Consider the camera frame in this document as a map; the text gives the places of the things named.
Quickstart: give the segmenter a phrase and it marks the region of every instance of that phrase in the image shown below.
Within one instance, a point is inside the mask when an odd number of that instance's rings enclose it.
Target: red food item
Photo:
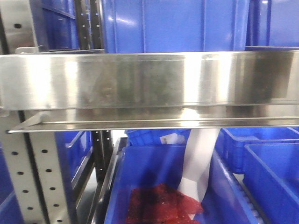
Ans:
[[[141,223],[143,214],[143,199],[144,190],[140,188],[133,189],[128,209],[126,223]]]
[[[188,214],[180,211],[177,219],[168,221],[164,224],[200,224],[200,222],[190,219]]]
[[[177,191],[177,199],[178,210],[183,210],[187,214],[199,214],[204,212],[204,209],[202,208],[200,202],[187,195],[182,194],[179,191]]]
[[[199,224],[188,214],[202,212],[200,202],[161,183],[132,190],[126,223]]]

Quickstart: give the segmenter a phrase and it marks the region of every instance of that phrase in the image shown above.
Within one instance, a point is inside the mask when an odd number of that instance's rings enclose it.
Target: blue plastic crate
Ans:
[[[126,147],[115,176],[105,224],[125,223],[131,190],[162,182],[177,188],[185,146]],[[232,175],[213,154],[209,186],[202,202],[205,212],[195,219],[203,224],[257,224]]]
[[[13,192],[14,188],[5,162],[4,154],[0,148],[0,205]]]
[[[64,139],[71,176],[74,177],[82,160],[92,146],[91,133],[88,131],[64,132]]]
[[[299,46],[298,0],[250,0],[247,45]]]
[[[0,148],[0,224],[24,224],[6,161]]]
[[[61,14],[75,15],[74,0],[42,0],[42,7]]]
[[[243,181],[271,223],[299,223],[299,144],[254,144],[246,149]]]
[[[299,132],[289,127],[223,128],[215,148],[232,172],[243,174],[245,145],[296,142],[299,142]]]
[[[43,0],[50,49],[78,49],[73,0]]]
[[[249,0],[103,0],[108,53],[244,50]]]
[[[191,129],[141,129],[126,130],[132,146],[186,144]]]
[[[297,132],[299,132],[299,127],[292,127],[293,129],[295,129]]]
[[[17,198],[14,193],[8,195],[0,204],[0,224],[24,224]]]

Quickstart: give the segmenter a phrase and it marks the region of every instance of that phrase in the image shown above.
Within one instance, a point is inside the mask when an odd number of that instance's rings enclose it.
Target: blue bin wall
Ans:
[[[299,144],[246,149],[244,183],[271,223],[299,223]]]
[[[11,193],[0,204],[0,224],[24,224],[17,198]]]
[[[250,0],[248,46],[299,46],[298,0]]]
[[[74,177],[82,160],[92,146],[91,132],[64,132],[63,139],[67,150],[71,176]]]
[[[0,224],[24,224],[10,179],[6,161],[0,148]]]
[[[105,224],[125,223],[133,188],[167,183],[177,188],[183,170],[185,146],[143,146],[123,149],[115,176]],[[203,224],[258,224],[249,205],[213,154],[209,187],[203,200],[205,212],[195,219]]]
[[[103,0],[108,53],[244,50],[249,0]]]
[[[215,148],[232,172],[243,174],[245,145],[295,142],[299,142],[299,132],[288,127],[223,128]]]
[[[152,145],[162,145],[169,144],[167,137],[170,134],[177,134],[178,136],[183,136],[183,138],[178,139],[180,144],[186,144],[190,135],[191,129],[141,129],[141,130],[126,130],[128,136],[128,142],[132,146],[152,146]]]
[[[0,148],[0,204],[4,202],[13,190],[14,188],[10,180],[4,154]]]
[[[73,0],[43,0],[50,49],[78,49]]]

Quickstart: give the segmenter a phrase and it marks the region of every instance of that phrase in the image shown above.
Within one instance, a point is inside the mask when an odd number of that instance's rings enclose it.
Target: gray metal frame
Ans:
[[[89,23],[86,14],[85,0],[75,0],[76,24],[78,30],[79,47],[81,50],[91,49],[91,40],[88,32]]]
[[[23,134],[6,132],[11,125],[19,123],[19,120],[17,112],[10,112],[8,117],[0,117],[0,139],[4,156],[25,223],[48,224],[34,157],[29,153],[30,145],[26,143]]]
[[[49,49],[40,0],[0,0],[0,11],[10,54]]]
[[[77,224],[76,200],[72,191],[64,140],[55,135],[30,134],[49,219],[52,224]]]

